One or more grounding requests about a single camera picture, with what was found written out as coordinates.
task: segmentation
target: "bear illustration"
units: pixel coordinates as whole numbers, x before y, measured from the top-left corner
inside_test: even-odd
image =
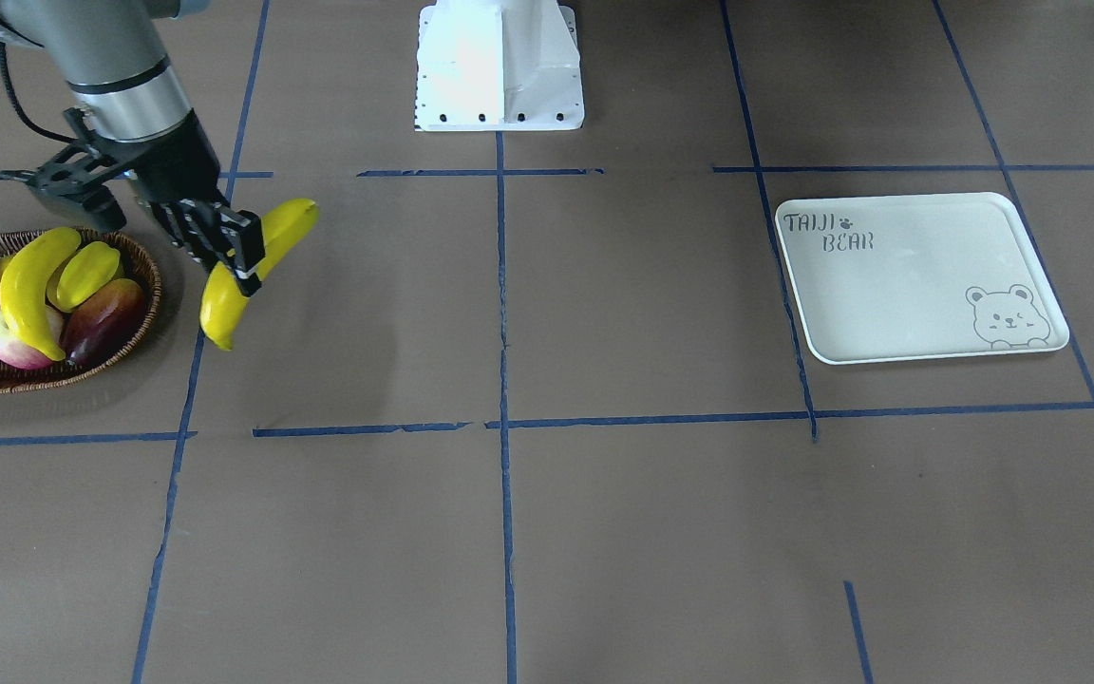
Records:
[[[974,329],[990,349],[1047,346],[1049,321],[1037,311],[1027,287],[1013,285],[1008,291],[969,287],[965,299],[974,308]]]

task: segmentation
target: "wicker basket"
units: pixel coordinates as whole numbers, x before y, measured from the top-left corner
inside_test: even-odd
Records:
[[[19,233],[0,234],[0,256],[13,255],[19,252],[27,242],[32,242],[43,231],[26,230]],[[160,309],[163,299],[163,282],[160,279],[160,271],[154,265],[147,248],[139,245],[130,237],[121,233],[96,233],[90,229],[79,229],[83,235],[83,245],[88,242],[102,241],[108,245],[120,250],[121,264],[125,265],[126,277],[133,278],[142,286],[142,290],[148,295],[147,316],[133,337],[129,338],[125,347],[114,353],[105,362],[95,367],[78,367],[70,363],[54,363],[51,367],[39,370],[20,370],[9,367],[8,363],[0,362],[0,394],[30,393],[33,390],[47,390],[49,386],[72,385],[80,380],[86,380],[95,373],[104,371],[129,355],[154,323],[154,317]]]

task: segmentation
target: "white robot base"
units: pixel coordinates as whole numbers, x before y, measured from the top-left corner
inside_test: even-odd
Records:
[[[556,0],[421,10],[417,130],[572,130],[585,120],[577,14]]]

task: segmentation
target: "red apple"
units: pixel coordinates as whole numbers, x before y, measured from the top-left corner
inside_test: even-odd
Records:
[[[61,325],[65,320],[61,313],[53,306],[45,306],[45,315],[48,318],[48,329],[54,334],[54,339],[61,337]],[[0,362],[21,370],[36,370],[47,368],[53,360],[40,353],[34,347],[25,345],[8,328],[8,321],[3,316],[3,309],[0,309]]]

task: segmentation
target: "mango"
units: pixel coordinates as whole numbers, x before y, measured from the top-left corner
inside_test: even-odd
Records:
[[[95,367],[129,343],[147,318],[147,293],[142,286],[118,277],[82,302],[61,331],[66,362]]]

